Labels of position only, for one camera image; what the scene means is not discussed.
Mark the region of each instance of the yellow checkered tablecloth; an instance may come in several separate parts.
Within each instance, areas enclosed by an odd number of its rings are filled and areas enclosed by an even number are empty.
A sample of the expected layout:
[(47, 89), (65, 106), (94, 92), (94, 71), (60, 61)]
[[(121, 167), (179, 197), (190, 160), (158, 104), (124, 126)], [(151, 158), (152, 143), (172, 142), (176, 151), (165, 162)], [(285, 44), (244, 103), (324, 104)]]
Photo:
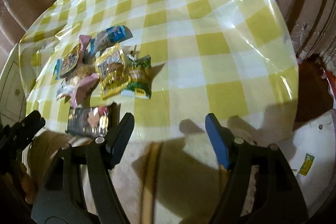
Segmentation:
[(90, 105), (121, 104), (135, 115), (132, 140), (204, 131), (207, 113), (223, 125), (248, 126), (265, 142), (287, 137), (296, 113), (297, 64), (275, 0), (57, 0), (21, 39), (19, 61), (27, 114), (39, 110), (49, 129), (64, 132), (69, 103), (56, 101), (56, 60), (90, 34), (125, 25), (162, 67), (151, 100), (117, 95)]

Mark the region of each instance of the screw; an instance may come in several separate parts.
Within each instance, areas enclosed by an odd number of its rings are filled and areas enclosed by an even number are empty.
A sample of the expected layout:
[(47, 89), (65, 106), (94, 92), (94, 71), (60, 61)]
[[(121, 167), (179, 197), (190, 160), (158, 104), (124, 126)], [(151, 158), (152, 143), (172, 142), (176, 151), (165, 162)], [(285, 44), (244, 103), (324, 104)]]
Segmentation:
[(272, 151), (277, 151), (279, 149), (279, 147), (275, 144), (275, 143), (271, 143), (269, 145), (269, 148), (272, 150)]
[(243, 140), (241, 137), (236, 137), (236, 138), (234, 139), (234, 142), (235, 142), (236, 144), (243, 144), (243, 143), (244, 143), (244, 140)]
[(70, 147), (70, 144), (66, 143), (65, 145), (63, 145), (61, 148), (62, 150), (66, 150)]
[(103, 143), (104, 141), (105, 141), (104, 137), (98, 137), (98, 138), (96, 138), (96, 140), (95, 140), (95, 142), (96, 142), (97, 144)]

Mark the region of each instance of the cabinet door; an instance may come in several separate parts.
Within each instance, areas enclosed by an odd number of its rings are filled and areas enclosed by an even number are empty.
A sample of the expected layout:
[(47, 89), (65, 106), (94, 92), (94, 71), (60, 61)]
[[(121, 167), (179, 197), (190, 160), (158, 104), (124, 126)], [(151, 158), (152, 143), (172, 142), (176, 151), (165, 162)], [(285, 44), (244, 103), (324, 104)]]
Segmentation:
[(25, 95), (18, 66), (18, 44), (15, 45), (0, 75), (0, 115), (6, 121), (19, 122), (25, 117)]

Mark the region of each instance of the snack package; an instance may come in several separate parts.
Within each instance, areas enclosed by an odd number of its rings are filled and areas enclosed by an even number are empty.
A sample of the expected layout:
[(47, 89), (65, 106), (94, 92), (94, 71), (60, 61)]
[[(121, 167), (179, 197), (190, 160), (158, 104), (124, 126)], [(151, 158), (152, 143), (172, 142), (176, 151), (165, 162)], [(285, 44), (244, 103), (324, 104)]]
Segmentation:
[(122, 90), (121, 95), (150, 99), (152, 95), (149, 74), (151, 56), (147, 55), (135, 60), (134, 57), (128, 55), (128, 59), (127, 69), (131, 77), (131, 82)]
[(119, 45), (107, 48), (95, 62), (96, 72), (100, 77), (100, 96), (105, 100), (121, 92), (130, 82), (125, 73), (125, 56)]
[(78, 64), (75, 71), (67, 76), (56, 92), (56, 99), (70, 98), (70, 105), (76, 108), (92, 92), (99, 76), (95, 67), (87, 64)]
[(83, 63), (83, 58), (85, 50), (90, 42), (89, 35), (80, 35), (79, 43), (76, 45), (72, 51), (63, 58), (57, 59), (54, 75), (55, 79), (58, 80), (59, 77), (64, 78), (69, 75), (78, 63)]
[(70, 108), (67, 133), (104, 137), (112, 125), (112, 106)]
[(103, 51), (125, 37), (126, 33), (123, 26), (113, 26), (103, 30), (97, 33), (95, 38), (90, 39), (90, 53)]

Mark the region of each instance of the blue snack package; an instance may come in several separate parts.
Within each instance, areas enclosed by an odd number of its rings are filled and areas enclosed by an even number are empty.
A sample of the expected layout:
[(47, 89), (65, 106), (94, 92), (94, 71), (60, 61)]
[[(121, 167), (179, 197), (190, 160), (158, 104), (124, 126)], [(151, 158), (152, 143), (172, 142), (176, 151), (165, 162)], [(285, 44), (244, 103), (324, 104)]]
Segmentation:
[(97, 33), (95, 38), (90, 40), (90, 54), (100, 52), (112, 47), (116, 42), (126, 37), (123, 26), (113, 26)]
[(57, 59), (55, 68), (54, 68), (54, 75), (56, 75), (55, 79), (58, 80), (58, 74), (59, 74), (59, 65), (60, 65), (60, 59)]

